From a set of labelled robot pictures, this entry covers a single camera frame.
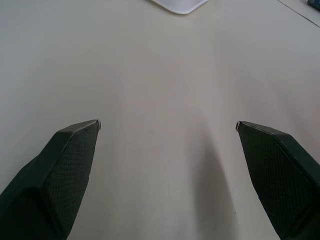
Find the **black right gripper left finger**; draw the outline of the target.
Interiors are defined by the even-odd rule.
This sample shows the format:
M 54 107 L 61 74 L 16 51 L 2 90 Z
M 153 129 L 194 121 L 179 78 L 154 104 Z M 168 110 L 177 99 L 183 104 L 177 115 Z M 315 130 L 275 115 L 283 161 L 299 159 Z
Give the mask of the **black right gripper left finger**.
M 101 123 L 57 131 L 0 195 L 3 240 L 65 240 L 88 186 Z

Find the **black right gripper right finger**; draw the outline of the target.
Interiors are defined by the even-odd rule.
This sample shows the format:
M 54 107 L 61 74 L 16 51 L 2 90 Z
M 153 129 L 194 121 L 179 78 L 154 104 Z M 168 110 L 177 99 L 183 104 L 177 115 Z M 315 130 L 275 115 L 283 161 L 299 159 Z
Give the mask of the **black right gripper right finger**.
M 320 165 L 290 135 L 236 124 L 252 185 L 281 240 L 320 238 Z

